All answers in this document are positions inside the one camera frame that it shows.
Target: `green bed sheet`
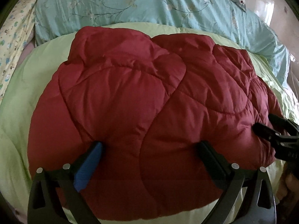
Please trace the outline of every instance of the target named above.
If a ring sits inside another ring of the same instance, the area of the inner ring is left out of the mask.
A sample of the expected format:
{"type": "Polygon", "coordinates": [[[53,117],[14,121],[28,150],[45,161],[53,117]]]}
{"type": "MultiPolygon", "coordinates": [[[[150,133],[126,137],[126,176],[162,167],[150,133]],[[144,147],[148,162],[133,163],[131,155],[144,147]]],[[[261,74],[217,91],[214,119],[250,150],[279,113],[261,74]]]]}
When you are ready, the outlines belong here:
{"type": "MultiPolygon", "coordinates": [[[[110,28],[130,28],[139,30],[150,37],[159,34],[195,33],[210,36],[217,44],[240,47],[217,34],[187,28],[175,28],[152,23],[122,23],[107,26],[110,28]]],[[[47,83],[59,65],[67,60],[75,33],[58,37],[37,48],[25,59],[14,72],[0,107],[0,191],[4,198],[21,213],[27,212],[31,178],[28,171],[27,141],[32,113],[47,83]]],[[[267,60],[249,53],[256,73],[270,86],[278,98],[285,117],[299,123],[299,103],[290,97],[272,74],[267,60]]],[[[282,173],[283,162],[271,164],[267,170],[274,191],[282,173]]],[[[239,198],[228,219],[236,215],[244,196],[239,198]]],[[[182,212],[170,217],[154,220],[137,220],[121,222],[130,224],[190,224],[201,223],[215,205],[213,203],[193,211],[182,212]]],[[[75,223],[69,211],[66,211],[71,222],[75,223]]],[[[115,221],[101,221],[103,224],[115,224],[115,221]]]]}

